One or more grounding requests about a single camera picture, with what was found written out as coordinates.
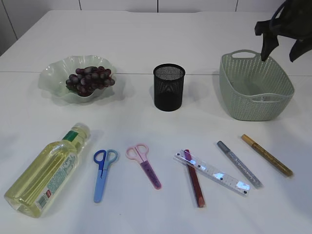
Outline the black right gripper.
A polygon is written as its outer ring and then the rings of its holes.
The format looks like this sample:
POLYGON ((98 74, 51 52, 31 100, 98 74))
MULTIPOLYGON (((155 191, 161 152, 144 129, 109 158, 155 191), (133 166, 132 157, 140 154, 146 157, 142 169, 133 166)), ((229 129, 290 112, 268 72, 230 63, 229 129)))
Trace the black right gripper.
POLYGON ((277 36, 297 39, 289 54, 290 61, 294 62, 312 49, 312 1, 284 1, 271 19, 258 21, 254 31, 257 36, 263 34, 262 61, 266 61, 279 46, 277 36))

